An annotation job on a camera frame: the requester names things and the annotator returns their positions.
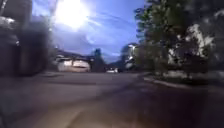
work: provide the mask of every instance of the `sunlight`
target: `sunlight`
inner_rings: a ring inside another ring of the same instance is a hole
[[[78,29],[88,20],[90,12],[80,0],[60,0],[56,12],[55,22]]]

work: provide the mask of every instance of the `street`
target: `street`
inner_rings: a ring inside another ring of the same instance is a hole
[[[223,110],[208,100],[207,91],[151,85],[139,74],[52,73],[1,78],[0,114],[3,128],[210,128],[207,116]]]

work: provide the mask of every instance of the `blue sky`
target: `blue sky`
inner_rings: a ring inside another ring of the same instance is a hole
[[[33,0],[33,15],[49,15],[54,1]],[[81,1],[91,12],[88,18],[92,22],[76,31],[66,25],[55,25],[54,43],[66,51],[80,54],[90,54],[101,48],[107,62],[116,61],[124,45],[137,41],[134,10],[142,7],[144,0]]]

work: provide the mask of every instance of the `sky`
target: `sky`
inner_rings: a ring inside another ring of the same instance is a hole
[[[33,0],[33,16],[49,16],[55,1]],[[143,7],[144,0],[73,0],[73,3],[74,1],[81,2],[82,8],[75,7],[81,8],[81,12],[76,9],[73,13],[64,15],[63,11],[60,15],[61,21],[68,21],[66,19],[72,17],[73,19],[67,22],[70,24],[55,22],[52,29],[53,42],[59,48],[85,55],[100,48],[103,58],[107,62],[113,62],[119,59],[123,46],[138,41],[134,10]]]

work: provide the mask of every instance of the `road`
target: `road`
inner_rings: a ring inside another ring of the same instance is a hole
[[[52,73],[2,78],[2,124],[6,128],[210,128],[207,116],[214,114],[207,111],[217,108],[206,105],[207,91],[152,85],[138,76]]]

